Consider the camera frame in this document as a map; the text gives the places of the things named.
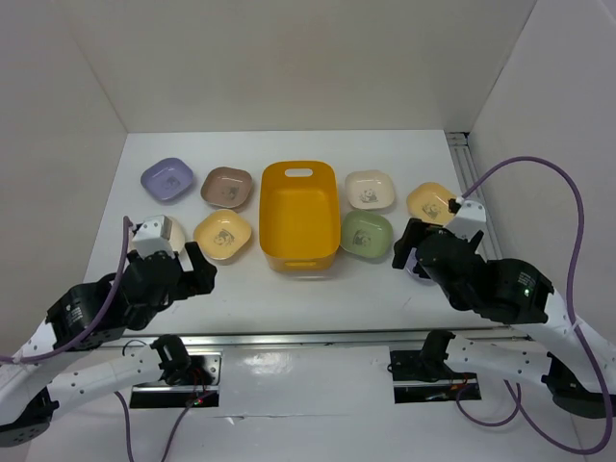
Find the yellow plate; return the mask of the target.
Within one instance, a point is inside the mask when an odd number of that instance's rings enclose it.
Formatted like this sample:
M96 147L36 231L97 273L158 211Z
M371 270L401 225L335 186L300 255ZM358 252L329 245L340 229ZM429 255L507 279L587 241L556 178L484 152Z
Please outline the yellow plate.
M412 218L446 225L453 219L453 213L449 211L449 201L455 198L456 195L444 186L426 182L408 194L406 205Z
M232 210L220 209L193 230L193 240L214 261L227 261L239 254L252 236L250 224Z

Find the lavender plate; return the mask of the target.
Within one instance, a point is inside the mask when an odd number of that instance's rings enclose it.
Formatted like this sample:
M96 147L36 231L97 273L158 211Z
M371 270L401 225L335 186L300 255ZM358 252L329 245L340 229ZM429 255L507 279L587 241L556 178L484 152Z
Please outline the lavender plate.
M415 258L415 254L411 253L406 261L404 270L409 276L418 283L426 286L434 286L435 282L425 273L423 268L419 265L418 260Z
M165 158L146 169L141 186L157 201L169 202L184 194L193 184L193 170L178 158Z

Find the cream plate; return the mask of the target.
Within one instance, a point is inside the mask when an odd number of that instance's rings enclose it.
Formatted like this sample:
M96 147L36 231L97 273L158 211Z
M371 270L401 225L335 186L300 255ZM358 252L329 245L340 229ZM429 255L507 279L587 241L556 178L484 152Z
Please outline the cream plate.
M358 210L381 210L394 204L396 192L391 177L377 169L353 171L346 176L346 198Z
M186 243L186 237L185 237L184 231L180 223L175 218L171 218L169 216L167 217L172 222L170 243L172 245L173 252L177 254L181 254L184 249L184 245Z

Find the green plate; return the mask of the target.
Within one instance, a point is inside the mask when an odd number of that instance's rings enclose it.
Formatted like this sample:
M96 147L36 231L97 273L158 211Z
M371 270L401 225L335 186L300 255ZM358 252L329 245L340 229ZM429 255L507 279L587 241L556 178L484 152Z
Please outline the green plate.
M365 259L379 259L389 252L393 234L390 221L383 216L353 210L345 215L342 222L341 247Z

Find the brown plate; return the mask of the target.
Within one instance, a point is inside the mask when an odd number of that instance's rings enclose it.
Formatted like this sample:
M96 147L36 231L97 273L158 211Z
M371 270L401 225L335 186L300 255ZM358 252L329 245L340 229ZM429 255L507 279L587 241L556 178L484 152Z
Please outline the brown plate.
M236 209L249 198L253 179L249 172L232 167L216 167L206 176L201 189L201 198L209 205Z

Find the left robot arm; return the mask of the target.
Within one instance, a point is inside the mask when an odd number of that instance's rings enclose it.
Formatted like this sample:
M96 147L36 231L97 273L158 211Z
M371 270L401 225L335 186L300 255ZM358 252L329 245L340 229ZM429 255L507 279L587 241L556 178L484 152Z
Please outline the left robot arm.
M176 253L126 256L127 267L72 287L48 311L36 333L1 363L1 445L25 444L63 414L97 398L146 382L182 382L191 358L180 337L165 334L113 361L70 366L125 331L140 331L177 301L208 295L217 269L198 244L185 246L191 269Z

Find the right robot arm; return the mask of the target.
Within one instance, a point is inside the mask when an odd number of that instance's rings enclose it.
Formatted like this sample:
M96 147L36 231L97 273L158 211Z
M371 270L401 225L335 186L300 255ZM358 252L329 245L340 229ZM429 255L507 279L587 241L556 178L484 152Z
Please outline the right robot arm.
M442 226L408 220L394 245L393 268L410 257L461 312L509 325L540 344L545 353L476 346L439 329L428 333L420 365L431 377L452 372L492 373L546 388L559 408L586 419L615 414L615 347L581 320L571 321L565 300L533 265L517 259L484 260L483 237L456 237Z

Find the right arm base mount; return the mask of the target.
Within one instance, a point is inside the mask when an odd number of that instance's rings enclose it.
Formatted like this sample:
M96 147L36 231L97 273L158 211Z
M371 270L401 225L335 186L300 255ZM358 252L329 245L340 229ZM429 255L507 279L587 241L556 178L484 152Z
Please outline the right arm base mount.
M396 404L481 400L474 373L453 372L446 366L429 366L418 350L391 350L387 371L393 379Z

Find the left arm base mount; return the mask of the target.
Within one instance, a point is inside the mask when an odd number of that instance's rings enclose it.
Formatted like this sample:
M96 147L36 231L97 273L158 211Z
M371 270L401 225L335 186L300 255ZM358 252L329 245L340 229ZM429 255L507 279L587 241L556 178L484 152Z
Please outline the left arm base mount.
M132 388L130 409L215 408L219 405L222 353L193 351L187 371L173 384L163 379Z

